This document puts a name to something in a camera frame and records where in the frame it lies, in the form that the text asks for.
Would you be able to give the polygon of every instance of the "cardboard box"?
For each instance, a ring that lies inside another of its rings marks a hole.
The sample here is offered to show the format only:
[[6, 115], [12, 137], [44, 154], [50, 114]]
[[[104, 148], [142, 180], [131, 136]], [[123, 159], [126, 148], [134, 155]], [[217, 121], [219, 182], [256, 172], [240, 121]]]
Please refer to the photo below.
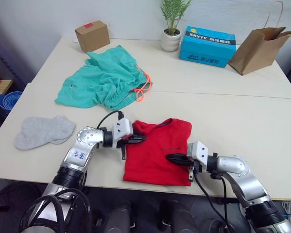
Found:
[[236, 51], [235, 35], [188, 27], [180, 59], [225, 67]]
[[97, 50], [110, 43], [107, 25], [100, 20], [77, 28], [76, 35], [84, 52]]

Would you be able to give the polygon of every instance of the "brown paper bag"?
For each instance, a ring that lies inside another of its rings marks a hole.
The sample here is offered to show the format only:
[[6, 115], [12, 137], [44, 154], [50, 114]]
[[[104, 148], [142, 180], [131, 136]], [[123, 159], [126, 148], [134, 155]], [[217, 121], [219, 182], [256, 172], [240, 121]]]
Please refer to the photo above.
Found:
[[255, 29], [249, 34], [242, 45], [237, 49], [229, 64], [241, 75], [270, 66], [275, 60], [280, 48], [291, 36], [291, 32], [282, 32], [285, 27], [265, 28], [270, 13], [262, 29]]

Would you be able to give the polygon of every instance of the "red sticker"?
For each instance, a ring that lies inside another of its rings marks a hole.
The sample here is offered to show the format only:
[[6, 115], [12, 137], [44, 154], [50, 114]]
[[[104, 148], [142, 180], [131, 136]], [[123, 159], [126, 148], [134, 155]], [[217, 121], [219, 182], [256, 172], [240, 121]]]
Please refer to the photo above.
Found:
[[88, 23], [88, 24], [85, 24], [84, 27], [86, 27], [86, 28], [90, 28], [90, 27], [92, 27], [93, 25], [94, 25], [93, 23]]

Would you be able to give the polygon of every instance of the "gray sock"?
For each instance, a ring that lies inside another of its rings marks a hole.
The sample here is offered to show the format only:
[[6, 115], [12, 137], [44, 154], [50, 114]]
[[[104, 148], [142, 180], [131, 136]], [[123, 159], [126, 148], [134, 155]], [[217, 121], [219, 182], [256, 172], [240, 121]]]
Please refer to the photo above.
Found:
[[48, 142], [61, 144], [71, 136], [75, 125], [65, 116], [56, 116], [53, 119], [28, 117], [24, 119], [14, 145], [20, 150], [29, 150]]

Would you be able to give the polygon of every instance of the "orange drawstring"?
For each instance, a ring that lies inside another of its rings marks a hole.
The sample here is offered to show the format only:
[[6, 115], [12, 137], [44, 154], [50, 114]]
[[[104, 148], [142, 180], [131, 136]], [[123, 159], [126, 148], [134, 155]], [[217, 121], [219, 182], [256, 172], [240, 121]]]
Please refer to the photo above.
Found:
[[146, 83], [141, 88], [135, 88], [132, 90], [132, 91], [136, 92], [136, 100], [137, 101], [142, 101], [145, 97], [144, 91], [149, 91], [152, 87], [151, 77], [145, 72], [143, 72], [143, 74], [146, 76], [146, 79], [147, 79]]

